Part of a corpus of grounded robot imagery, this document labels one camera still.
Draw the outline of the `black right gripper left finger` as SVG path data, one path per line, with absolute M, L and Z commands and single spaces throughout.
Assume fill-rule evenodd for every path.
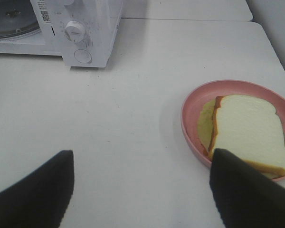
M 0 192 L 0 228 L 58 228 L 74 185 L 73 151 L 60 151 Z

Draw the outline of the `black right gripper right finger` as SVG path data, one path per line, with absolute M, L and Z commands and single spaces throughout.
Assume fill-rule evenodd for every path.
M 209 185 L 225 227 L 285 228 L 285 188 L 228 150 L 215 150 Z

